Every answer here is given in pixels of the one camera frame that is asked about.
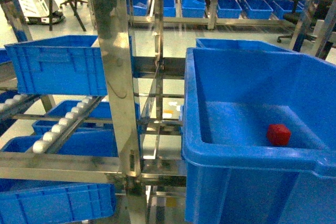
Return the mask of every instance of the red cube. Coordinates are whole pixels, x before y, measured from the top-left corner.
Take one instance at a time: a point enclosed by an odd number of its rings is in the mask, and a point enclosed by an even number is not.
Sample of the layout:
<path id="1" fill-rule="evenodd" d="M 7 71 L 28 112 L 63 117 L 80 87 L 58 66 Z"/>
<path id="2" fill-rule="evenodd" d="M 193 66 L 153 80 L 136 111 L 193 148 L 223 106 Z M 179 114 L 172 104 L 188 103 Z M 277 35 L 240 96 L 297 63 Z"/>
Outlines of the red cube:
<path id="1" fill-rule="evenodd" d="M 268 141 L 275 146 L 287 145 L 290 135 L 290 130 L 284 124 L 270 124 L 266 134 Z"/>

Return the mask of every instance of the metal shelf frame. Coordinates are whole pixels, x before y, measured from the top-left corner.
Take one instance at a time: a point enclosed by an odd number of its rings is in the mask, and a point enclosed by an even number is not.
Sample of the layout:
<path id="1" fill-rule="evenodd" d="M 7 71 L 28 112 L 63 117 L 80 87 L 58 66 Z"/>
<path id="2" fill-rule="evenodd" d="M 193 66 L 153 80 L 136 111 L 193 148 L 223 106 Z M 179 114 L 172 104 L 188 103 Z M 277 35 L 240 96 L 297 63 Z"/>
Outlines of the metal shelf frame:
<path id="1" fill-rule="evenodd" d="M 152 192 L 151 197 L 174 197 L 174 193 L 165 191 L 165 186 L 185 187 L 186 167 L 182 160 L 144 159 L 141 145 L 146 134 L 179 135 L 178 126 L 182 122 L 164 120 L 163 98 L 183 98 L 183 95 L 163 93 L 163 79 L 183 79 L 184 59 L 165 58 L 163 55 L 164 23 L 187 23 L 207 25 L 213 29 L 216 25 L 281 25 L 290 26 L 283 20 L 247 20 L 217 19 L 218 0 L 211 0 L 208 18 L 164 18 L 163 0 L 155 0 L 153 17 L 127 16 L 126 0 L 89 0 L 95 14 L 98 38 L 103 60 L 103 67 L 108 88 L 111 113 L 113 115 L 114 133 L 117 140 L 119 158 L 90 156 L 71 156 L 57 154 L 0 153 L 0 177 L 12 179 L 40 179 L 68 182 L 111 183 L 124 188 L 128 201 L 128 211 L 132 224 L 148 223 L 148 204 L 145 186 L 158 186 L 159 191 Z M 296 26 L 291 41 L 292 49 L 299 51 L 312 19 L 315 3 L 308 0 L 305 12 Z M 28 26 L 17 0 L 0 0 L 1 6 L 9 19 L 18 41 L 31 40 Z M 336 23 L 336 0 L 328 12 L 320 35 L 315 42 L 312 54 L 324 58 L 323 48 L 329 40 Z M 134 35 L 134 23 L 154 23 L 155 55 L 153 57 L 135 57 L 134 72 L 137 78 L 152 78 L 149 94 L 139 94 L 138 80 L 132 72 L 129 35 Z M 134 103 L 139 97 L 147 97 L 141 120 L 136 120 Z M 55 106 L 51 97 L 42 98 L 46 111 Z M 156 119 L 151 119 L 153 103 L 156 103 Z M 43 119 L 55 121 L 57 117 L 21 114 L 23 110 L 13 112 L 15 119 Z M 111 120 L 83 118 L 87 122 L 111 123 Z M 143 129 L 138 140 L 137 124 Z"/>

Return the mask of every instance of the white machine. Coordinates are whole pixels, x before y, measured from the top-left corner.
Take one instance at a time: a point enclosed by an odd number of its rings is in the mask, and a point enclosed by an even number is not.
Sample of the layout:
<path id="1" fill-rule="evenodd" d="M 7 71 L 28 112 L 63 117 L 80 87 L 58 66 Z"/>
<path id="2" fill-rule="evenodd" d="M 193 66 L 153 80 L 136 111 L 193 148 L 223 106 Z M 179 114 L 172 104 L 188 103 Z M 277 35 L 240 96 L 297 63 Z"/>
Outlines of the white machine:
<path id="1" fill-rule="evenodd" d="M 28 24 L 49 24 L 49 0 L 19 0 L 19 3 Z M 55 0 L 52 0 L 52 11 L 53 24 L 65 19 Z"/>

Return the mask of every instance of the floor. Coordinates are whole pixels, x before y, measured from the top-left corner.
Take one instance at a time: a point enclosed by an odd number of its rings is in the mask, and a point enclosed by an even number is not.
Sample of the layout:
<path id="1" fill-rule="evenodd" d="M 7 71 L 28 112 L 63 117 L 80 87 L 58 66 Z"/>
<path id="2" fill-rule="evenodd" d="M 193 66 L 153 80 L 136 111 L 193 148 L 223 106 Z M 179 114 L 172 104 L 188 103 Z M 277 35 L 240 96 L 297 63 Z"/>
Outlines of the floor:
<path id="1" fill-rule="evenodd" d="M 86 5 L 79 6 L 78 12 L 82 21 L 87 29 L 87 32 L 83 32 L 79 26 L 76 18 L 73 16 L 73 12 L 69 6 L 64 7 L 64 15 L 66 16 L 65 22 L 54 25 L 54 30 L 49 31 L 48 26 L 43 25 L 31 25 L 29 26 L 30 32 L 34 40 L 50 38 L 62 35 L 95 35 L 97 32 L 94 30 L 91 19 L 89 15 L 89 9 Z M 2 10 L 0 10 L 0 47 L 5 44 L 16 42 L 16 38 L 11 27 L 7 24 Z M 267 27 L 218 27 L 212 31 L 206 29 L 202 26 L 187 26 L 187 25 L 176 25 L 174 27 L 168 27 L 164 30 L 164 47 L 163 53 L 165 57 L 177 57 L 184 58 L 185 52 L 188 47 L 195 46 L 195 39 L 198 37 L 204 38 L 222 38 L 222 39 L 253 39 L 262 40 L 281 46 L 284 48 L 289 47 L 290 40 L 284 39 L 282 44 L 277 44 L 277 37 L 283 34 L 289 34 L 291 30 L 287 28 L 277 27 L 277 28 L 267 28 Z M 136 50 L 137 56 L 154 56 L 154 32 L 153 26 L 149 25 L 145 28 L 135 29 L 136 38 Z M 312 48 L 312 43 L 305 41 L 302 47 L 302 52 L 309 53 Z M 327 61 L 336 63 L 336 50 L 332 49 Z M 148 93 L 151 85 L 151 80 L 140 79 L 139 80 L 139 91 L 141 93 Z M 184 92 L 184 82 L 182 80 L 165 80 L 164 81 L 164 93 L 174 93 L 183 94 Z M 82 97 L 76 96 L 64 96 L 64 95 L 54 95 L 56 103 L 66 99 L 81 99 Z M 141 99 L 141 105 L 143 106 L 145 101 Z M 172 118 L 178 118 L 179 111 L 178 105 L 182 105 L 182 99 L 164 99 L 164 112 L 171 113 Z M 41 102 L 36 102 L 27 113 L 31 114 L 44 114 L 44 109 Z M 33 121 L 17 121 L 3 136 L 0 137 L 0 148 L 10 139 L 15 136 L 24 136 L 33 134 L 33 129 L 31 124 Z M 144 150 L 152 151 L 155 143 L 154 137 L 147 137 L 144 142 Z M 176 137 L 163 137 L 160 141 L 159 156 L 168 158 L 179 158 L 181 149 L 181 138 Z M 170 215 L 172 219 L 175 219 L 171 223 L 183 223 L 183 219 L 176 218 L 175 212 L 166 211 L 166 215 Z"/>

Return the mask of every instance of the office chair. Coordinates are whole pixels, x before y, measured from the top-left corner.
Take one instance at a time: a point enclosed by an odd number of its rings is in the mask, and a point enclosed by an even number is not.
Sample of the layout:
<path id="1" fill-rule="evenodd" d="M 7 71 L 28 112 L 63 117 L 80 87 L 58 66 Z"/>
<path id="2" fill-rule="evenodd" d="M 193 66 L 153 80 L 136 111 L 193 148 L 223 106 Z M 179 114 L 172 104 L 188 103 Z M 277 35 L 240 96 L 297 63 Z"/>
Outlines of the office chair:
<path id="1" fill-rule="evenodd" d="M 320 0 L 319 1 L 319 4 L 316 8 L 316 11 L 313 16 L 310 27 L 314 27 L 318 19 L 323 19 L 323 20 L 325 19 L 329 11 L 331 3 L 332 3 L 332 0 Z M 295 9 L 296 9 L 296 5 L 294 5 L 293 11 L 291 13 L 284 14 L 284 19 L 291 22 L 294 25 L 296 25 L 300 19 L 300 13 L 296 13 Z M 279 36 L 277 39 L 277 43 L 281 43 L 281 39 L 285 39 L 285 38 L 291 39 L 292 37 L 293 37 L 293 33 L 291 35 Z M 304 39 L 309 40 L 309 41 L 314 41 L 315 37 L 306 35 Z"/>

